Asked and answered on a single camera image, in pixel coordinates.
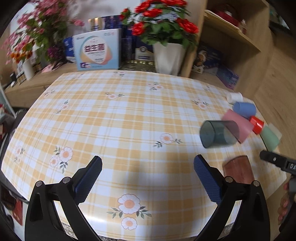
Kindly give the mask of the right hand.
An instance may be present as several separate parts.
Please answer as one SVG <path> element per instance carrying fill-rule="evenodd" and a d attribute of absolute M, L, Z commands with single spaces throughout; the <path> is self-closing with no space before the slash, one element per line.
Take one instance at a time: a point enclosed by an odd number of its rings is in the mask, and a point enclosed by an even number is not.
<path fill-rule="evenodd" d="M 287 182 L 284 186 L 283 189 L 286 191 L 284 196 L 281 198 L 280 201 L 280 207 L 278 208 L 278 224 L 282 222 L 286 214 L 288 213 L 287 207 L 290 203 L 290 196 L 289 196 L 289 183 Z"/>

